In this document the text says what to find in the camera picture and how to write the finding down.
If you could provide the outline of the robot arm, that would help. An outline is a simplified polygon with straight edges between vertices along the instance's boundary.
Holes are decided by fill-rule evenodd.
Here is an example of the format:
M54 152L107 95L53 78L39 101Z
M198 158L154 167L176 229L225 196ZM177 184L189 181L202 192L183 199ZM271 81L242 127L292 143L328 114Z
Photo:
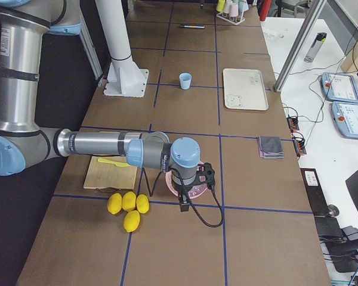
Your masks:
M180 51L164 51L167 24L153 24L150 41L133 41L137 63L152 71L146 107L153 105L153 93L165 60L177 59ZM41 55L41 82L36 103L36 121L45 127L78 130L80 126L149 127L146 114L132 117L125 105L114 98L95 96L92 71L78 37L44 37ZM20 217L28 223L40 219L50 202L66 164L52 158L23 172L0 176L0 220Z

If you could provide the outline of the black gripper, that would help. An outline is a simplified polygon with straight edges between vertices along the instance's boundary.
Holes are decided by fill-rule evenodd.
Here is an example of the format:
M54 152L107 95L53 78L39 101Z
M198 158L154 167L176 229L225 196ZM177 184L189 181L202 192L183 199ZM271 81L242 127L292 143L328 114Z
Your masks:
M173 183L174 188L178 191L180 212L189 211L189 199L187 198L187 195L189 195L189 191L193 186L206 184L206 190L211 191L213 194L215 193L215 171L212 168L212 165L210 163L200 162L197 166L199 166L199 170L196 171L194 181L187 185L183 182L179 171L175 168L171 168L171 172L176 172L177 178L180 179L179 185L175 182Z

